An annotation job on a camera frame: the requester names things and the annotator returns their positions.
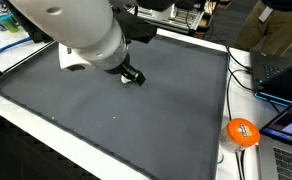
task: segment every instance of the cable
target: cable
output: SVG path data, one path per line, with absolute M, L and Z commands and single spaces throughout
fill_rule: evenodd
M 224 154 L 222 154 L 222 160 L 220 160 L 219 162 L 217 162 L 217 164 L 223 163 L 224 162 L 224 159 L 225 159 Z
M 137 16 L 138 15 L 138 6 L 135 6 L 134 11 L 135 11 L 134 15 Z
M 240 156 L 240 163 L 242 165 L 242 174 L 245 179 L 244 156 L 245 156 L 245 150 L 242 151 L 241 156 Z
M 239 173 L 239 179 L 240 180 L 245 180 L 245 173 L 244 173 L 244 154 L 245 151 L 237 151 L 235 152 L 236 156 L 236 161 L 237 161 L 237 168 L 238 168 L 238 173 Z
M 233 60 L 240 65 L 241 67 L 247 69 L 248 71 L 252 72 L 252 68 L 248 67 L 248 66 L 244 66 L 242 63 L 240 63 L 234 56 L 233 54 L 230 52 L 230 47 L 226 45 L 226 43 L 224 43 L 218 36 L 216 36 L 215 34 L 211 34 L 212 36 L 214 36 L 222 45 L 224 45 L 226 47 L 226 50 L 228 52 L 228 54 L 233 58 Z
M 214 25 L 214 20 L 212 21 L 212 30 L 211 30 L 211 34 L 209 35 L 209 37 L 206 39 L 206 41 L 209 41 L 210 40 L 210 38 L 212 38 L 212 36 L 213 36 L 213 34 L 214 34 L 214 27 L 215 25 Z
M 231 79 L 232 77 L 234 77 L 234 79 L 236 80 L 236 82 L 241 86 L 243 87 L 244 89 L 246 90 L 249 90 L 249 91 L 253 91 L 252 89 L 244 86 L 238 79 L 237 77 L 235 76 L 235 73 L 236 72 L 246 72 L 248 73 L 247 70 L 243 70 L 243 69 L 238 69 L 238 70 L 235 70 L 234 72 L 232 72 L 230 69 L 228 69 L 228 71 L 230 72 L 230 77 L 228 79 L 228 82 L 227 82 L 227 88 L 226 88 L 226 103 L 227 103 L 227 110 L 228 110 L 228 117 L 229 117 L 229 121 L 231 121 L 233 118 L 232 118 L 232 113 L 231 113 L 231 109 L 230 109 L 230 101 L 229 101 L 229 87 L 230 87 L 230 82 L 231 82 Z
M 274 103 L 272 103 L 271 101 L 268 100 L 268 102 L 273 106 L 273 108 L 275 109 L 275 111 L 279 114 L 280 111 L 278 110 L 278 108 L 275 106 Z
M 213 14 L 215 14 L 215 12 L 217 11 L 217 7 L 218 7 L 218 5 L 220 4 L 220 1 L 221 1 L 221 0 L 217 0 L 217 1 L 216 1 L 215 9 L 214 9 L 214 13 L 213 13 Z
M 7 6 L 6 6 L 6 4 L 0 4 L 0 12 L 2 12 L 2 13 L 7 13 L 9 10 L 8 10 L 8 8 L 7 8 Z
M 186 14 L 186 25 L 187 25 L 187 28 L 188 28 L 188 31 L 190 30 L 190 26 L 188 24 L 188 16 L 189 16 L 189 13 L 190 13 L 191 10 L 188 10 L 187 14 Z

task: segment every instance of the blue object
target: blue object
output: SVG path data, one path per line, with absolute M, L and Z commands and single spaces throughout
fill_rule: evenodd
M 22 44 L 22 43 L 30 41 L 30 40 L 32 40 L 32 39 L 30 37 L 27 37 L 25 39 L 22 39 L 20 41 L 17 41 L 17 42 L 14 42 L 12 44 L 9 44 L 9 45 L 7 45 L 5 47 L 2 47 L 2 48 L 0 48 L 0 53 L 3 52 L 4 50 L 8 49 L 8 48 L 11 48 L 11 47 L 16 46 L 18 44 Z
M 255 96 L 256 98 L 258 98 L 258 99 L 262 99 L 262 100 L 264 100 L 264 101 L 268 101 L 266 98 L 259 96 L 258 93 L 255 93 L 254 96 Z M 287 107 L 287 106 L 289 106 L 289 104 L 292 103 L 292 101 L 288 101 L 288 100 L 285 100 L 285 99 L 281 99 L 281 100 L 284 100 L 284 102 L 286 101 L 287 104 L 283 104 L 283 103 L 280 103 L 280 102 L 277 102 L 277 101 L 273 101 L 273 100 L 270 100 L 270 101 L 271 101 L 272 103 L 274 103 L 274 104 L 278 104 L 278 105 L 280 105 L 280 106 L 284 106 L 284 107 Z
M 6 15 L 2 15 L 0 16 L 0 21 L 7 21 L 10 20 L 13 17 L 13 15 L 11 13 L 6 14 Z

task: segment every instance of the person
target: person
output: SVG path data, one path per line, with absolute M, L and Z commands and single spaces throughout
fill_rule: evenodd
M 282 56 L 292 48 L 292 0 L 259 0 L 233 47 L 250 51 L 263 38 L 262 54 Z

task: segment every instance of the rubber mat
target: rubber mat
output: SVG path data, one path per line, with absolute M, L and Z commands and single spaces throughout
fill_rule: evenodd
M 163 37 L 129 52 L 142 87 L 63 72 L 55 43 L 2 76 L 0 95 L 151 179 L 214 179 L 227 54 Z

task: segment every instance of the orange object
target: orange object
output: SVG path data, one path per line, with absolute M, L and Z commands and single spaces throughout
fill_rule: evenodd
M 259 140 L 258 128 L 246 119 L 237 118 L 222 130 L 220 143 L 225 149 L 235 152 L 255 145 Z

